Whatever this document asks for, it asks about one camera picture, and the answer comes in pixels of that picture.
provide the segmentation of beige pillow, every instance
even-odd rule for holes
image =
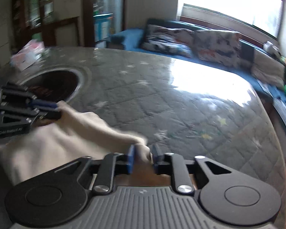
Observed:
[[[269,83],[278,88],[284,87],[285,67],[267,54],[254,49],[254,60],[251,74],[263,83]]]

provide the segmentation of sofa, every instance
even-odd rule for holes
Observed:
[[[192,31],[209,29],[195,24],[179,22],[179,21],[148,19],[145,29],[137,29],[137,28],[127,29],[125,31],[116,33],[111,37],[109,37],[106,40],[107,48],[116,48],[116,49],[123,49],[126,51],[145,52],[156,55],[169,56],[176,59],[193,62],[193,64],[202,64],[237,74],[252,85],[252,87],[257,92],[258,96],[260,97],[264,105],[271,104],[276,109],[278,114],[281,116],[282,121],[284,122],[283,126],[286,131],[286,95],[282,90],[278,89],[277,87],[269,84],[263,84],[261,81],[257,80],[255,77],[251,75],[251,67],[253,65],[253,60],[254,60],[254,51],[258,50],[267,54],[266,51],[244,40],[240,40],[241,44],[240,57],[242,60],[245,60],[247,63],[249,63],[249,65],[247,65],[246,67],[242,66],[241,68],[227,67],[217,62],[201,60],[198,58],[197,55],[194,55],[192,58],[188,58],[179,55],[169,55],[167,53],[148,51],[142,49],[141,44],[145,39],[149,24],[158,25],[166,28],[185,28]]]

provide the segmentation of table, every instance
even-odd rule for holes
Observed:
[[[51,48],[22,80],[53,67],[77,68],[85,84],[70,104],[111,127],[138,132],[164,152],[205,155],[274,186],[282,197],[275,221],[286,228],[286,169],[262,103],[241,77],[153,54],[115,49]]]

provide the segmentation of floral cushion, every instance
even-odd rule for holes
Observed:
[[[188,58],[193,57],[193,47],[193,31],[157,25],[148,25],[146,38],[141,45],[141,48],[149,51],[181,55]]]
[[[198,57],[221,63],[228,67],[239,67],[241,34],[224,30],[197,30],[195,48]]]

